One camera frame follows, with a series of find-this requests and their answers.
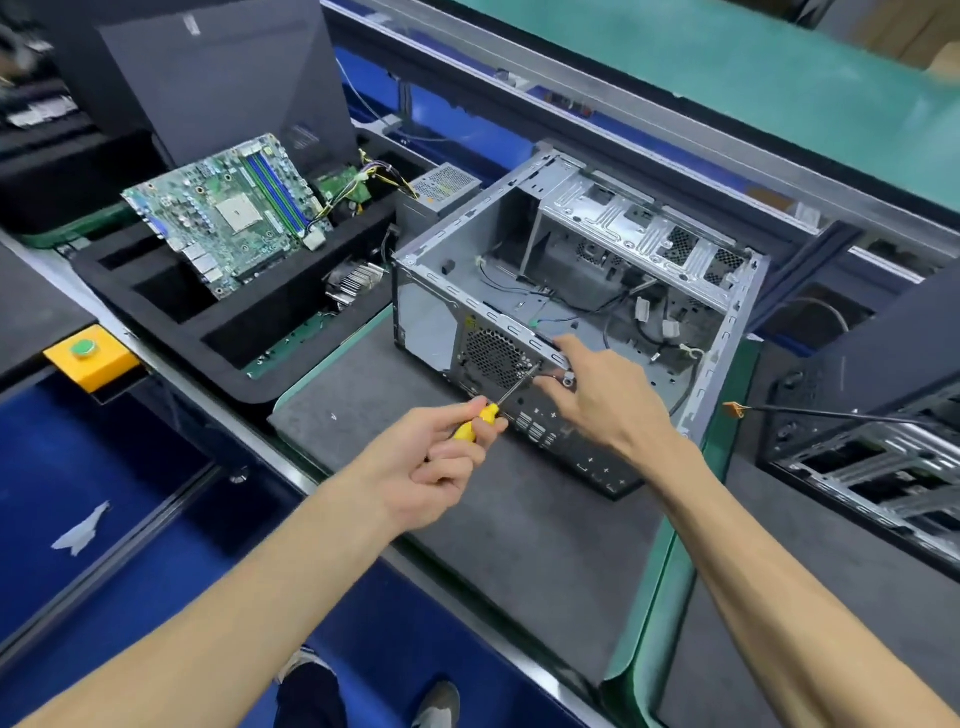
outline computer case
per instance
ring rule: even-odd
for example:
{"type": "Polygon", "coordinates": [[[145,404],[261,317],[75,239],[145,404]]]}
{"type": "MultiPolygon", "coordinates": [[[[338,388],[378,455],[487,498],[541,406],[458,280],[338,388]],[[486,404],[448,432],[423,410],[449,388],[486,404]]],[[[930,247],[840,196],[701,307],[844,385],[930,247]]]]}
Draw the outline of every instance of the computer case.
{"type": "MultiPolygon", "coordinates": [[[[531,370],[575,386],[552,343],[572,332],[641,364],[697,442],[768,266],[745,242],[550,149],[395,261],[396,341],[454,385],[494,401],[531,370]]],[[[605,497],[641,485],[540,390],[522,388],[501,412],[605,497]]]]}

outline fan grille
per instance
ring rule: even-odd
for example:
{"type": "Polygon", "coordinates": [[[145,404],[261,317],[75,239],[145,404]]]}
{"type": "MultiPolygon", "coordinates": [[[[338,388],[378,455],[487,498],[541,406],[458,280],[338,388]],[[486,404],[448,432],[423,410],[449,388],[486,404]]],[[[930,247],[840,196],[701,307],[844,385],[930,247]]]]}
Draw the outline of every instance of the fan grille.
{"type": "Polygon", "coordinates": [[[491,328],[468,331],[466,353],[477,373],[501,389],[510,389],[533,366],[520,348],[491,328]]]}

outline blue ram slot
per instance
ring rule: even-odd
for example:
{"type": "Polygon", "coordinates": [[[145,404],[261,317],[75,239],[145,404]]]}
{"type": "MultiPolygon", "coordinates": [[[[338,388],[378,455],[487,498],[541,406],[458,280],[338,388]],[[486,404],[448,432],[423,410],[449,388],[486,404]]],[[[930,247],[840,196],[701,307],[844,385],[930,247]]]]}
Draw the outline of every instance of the blue ram slot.
{"type": "Polygon", "coordinates": [[[290,215],[290,212],[287,210],[287,205],[285,205],[283,200],[281,200],[277,195],[276,191],[274,190],[274,186],[271,184],[270,180],[267,179],[266,175],[264,175],[263,170],[260,169],[260,165],[257,164],[257,161],[254,159],[253,155],[247,157],[247,163],[250,165],[250,168],[256,177],[260,180],[264,190],[266,190],[267,194],[270,195],[271,199],[274,201],[276,211],[279,212],[283,217],[283,221],[290,226],[290,230],[297,231],[305,227],[300,225],[298,221],[290,215]]]}
{"type": "Polygon", "coordinates": [[[297,206],[297,203],[294,202],[293,195],[290,194],[290,190],[287,189],[287,185],[280,181],[279,177],[276,175],[276,172],[274,172],[274,168],[267,163],[267,160],[262,154],[257,152],[254,156],[257,157],[260,164],[262,164],[263,168],[267,171],[267,174],[269,174],[273,179],[276,189],[278,189],[280,194],[287,199],[287,204],[291,209],[293,209],[294,214],[300,219],[300,226],[302,228],[306,228],[306,226],[310,224],[310,221],[303,216],[302,212],[300,212],[300,208],[297,206]]]}

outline left hand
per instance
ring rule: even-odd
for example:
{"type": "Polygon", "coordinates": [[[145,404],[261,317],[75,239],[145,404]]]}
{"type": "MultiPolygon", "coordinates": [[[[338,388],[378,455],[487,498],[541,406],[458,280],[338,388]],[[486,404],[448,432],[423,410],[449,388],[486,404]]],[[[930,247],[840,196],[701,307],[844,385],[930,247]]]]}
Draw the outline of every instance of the left hand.
{"type": "Polygon", "coordinates": [[[478,397],[447,407],[410,410],[347,466],[351,480],[369,488],[398,533],[423,528],[460,502],[473,469],[483,464],[487,450],[507,428],[478,419],[487,400],[478,397]],[[451,440],[454,430],[473,421],[475,443],[451,440]]]}

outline hand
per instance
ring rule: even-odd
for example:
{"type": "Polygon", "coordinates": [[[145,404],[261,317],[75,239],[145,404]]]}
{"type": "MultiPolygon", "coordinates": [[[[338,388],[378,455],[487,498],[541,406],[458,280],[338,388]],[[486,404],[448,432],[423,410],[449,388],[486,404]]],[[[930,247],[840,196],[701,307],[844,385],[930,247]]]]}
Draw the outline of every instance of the hand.
{"type": "Polygon", "coordinates": [[[483,464],[487,450],[507,428],[478,419],[487,405],[483,397],[447,407],[410,410],[348,465],[358,487],[372,489],[398,529],[423,528],[460,502],[473,469],[483,464]],[[475,443],[451,440],[454,430],[473,421],[475,443]]]}
{"type": "Polygon", "coordinates": [[[654,477],[688,443],[673,425],[663,400],[647,381],[643,367],[620,354],[592,352],[572,334],[554,339],[577,376],[577,392],[552,376],[534,383],[557,405],[565,420],[594,442],[654,477]]]}

